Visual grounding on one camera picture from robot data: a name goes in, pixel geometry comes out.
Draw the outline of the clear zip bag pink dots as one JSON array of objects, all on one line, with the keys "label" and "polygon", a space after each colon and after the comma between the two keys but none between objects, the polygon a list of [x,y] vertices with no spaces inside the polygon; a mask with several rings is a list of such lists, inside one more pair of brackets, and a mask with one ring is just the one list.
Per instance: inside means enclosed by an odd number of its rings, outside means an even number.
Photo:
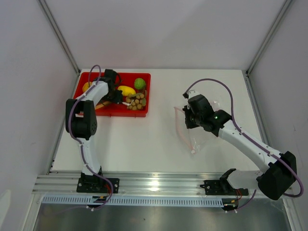
[{"label": "clear zip bag pink dots", "polygon": [[211,132],[204,131],[201,127],[186,128],[183,106],[175,106],[174,110],[177,136],[191,155],[224,145],[221,138],[216,137]]}]

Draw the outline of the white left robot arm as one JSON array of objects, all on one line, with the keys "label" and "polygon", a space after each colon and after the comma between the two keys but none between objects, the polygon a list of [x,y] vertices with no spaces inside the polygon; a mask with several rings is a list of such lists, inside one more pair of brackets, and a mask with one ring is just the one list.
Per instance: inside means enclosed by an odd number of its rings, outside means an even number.
[{"label": "white left robot arm", "polygon": [[75,99],[68,99],[65,105],[65,129],[78,144],[83,162],[82,173],[92,176],[87,186],[96,193],[104,188],[104,180],[98,177],[101,164],[92,140],[98,126],[95,107],[102,100],[122,103],[122,91],[116,89],[117,80],[121,78],[116,71],[100,71],[92,84],[87,83],[89,88],[84,93]]}]

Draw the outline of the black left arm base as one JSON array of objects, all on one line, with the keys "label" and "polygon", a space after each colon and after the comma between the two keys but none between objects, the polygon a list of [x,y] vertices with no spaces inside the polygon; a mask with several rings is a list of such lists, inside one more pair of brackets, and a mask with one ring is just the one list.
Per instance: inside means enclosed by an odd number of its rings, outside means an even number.
[{"label": "black left arm base", "polygon": [[108,178],[110,183],[95,175],[86,175],[81,173],[77,183],[77,193],[110,193],[111,186],[113,187],[113,193],[118,193],[119,178]]}]

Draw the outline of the longan bunch with leaves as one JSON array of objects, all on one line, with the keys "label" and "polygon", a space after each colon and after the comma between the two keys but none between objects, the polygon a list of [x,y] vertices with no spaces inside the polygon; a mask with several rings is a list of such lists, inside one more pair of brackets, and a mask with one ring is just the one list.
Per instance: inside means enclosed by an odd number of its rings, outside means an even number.
[{"label": "longan bunch with leaves", "polygon": [[136,94],[129,94],[125,97],[125,100],[122,102],[128,110],[140,111],[143,110],[147,105],[147,90],[139,92]]}]

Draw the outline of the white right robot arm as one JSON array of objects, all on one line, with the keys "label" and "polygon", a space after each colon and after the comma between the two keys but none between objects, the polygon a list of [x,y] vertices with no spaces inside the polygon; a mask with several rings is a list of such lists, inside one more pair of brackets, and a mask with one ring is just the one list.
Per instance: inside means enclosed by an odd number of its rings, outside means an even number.
[{"label": "white right robot arm", "polygon": [[203,128],[219,137],[248,157],[257,167],[256,171],[240,171],[232,168],[221,176],[220,190],[231,194],[236,189],[260,190],[271,200],[278,200],[296,181],[296,157],[291,152],[280,151],[236,127],[230,114],[224,110],[214,111],[205,96],[195,91],[185,93],[187,105],[185,124],[188,129]]}]

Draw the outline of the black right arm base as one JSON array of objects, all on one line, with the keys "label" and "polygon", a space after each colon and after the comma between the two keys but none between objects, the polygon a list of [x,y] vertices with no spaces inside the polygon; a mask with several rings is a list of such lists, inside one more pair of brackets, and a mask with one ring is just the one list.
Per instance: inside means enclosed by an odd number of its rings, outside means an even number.
[{"label": "black right arm base", "polygon": [[206,195],[248,196],[248,189],[236,189],[228,183],[227,179],[229,175],[235,170],[235,168],[231,168],[230,170],[225,172],[218,180],[204,180],[203,184],[201,184],[199,187],[204,189]]}]

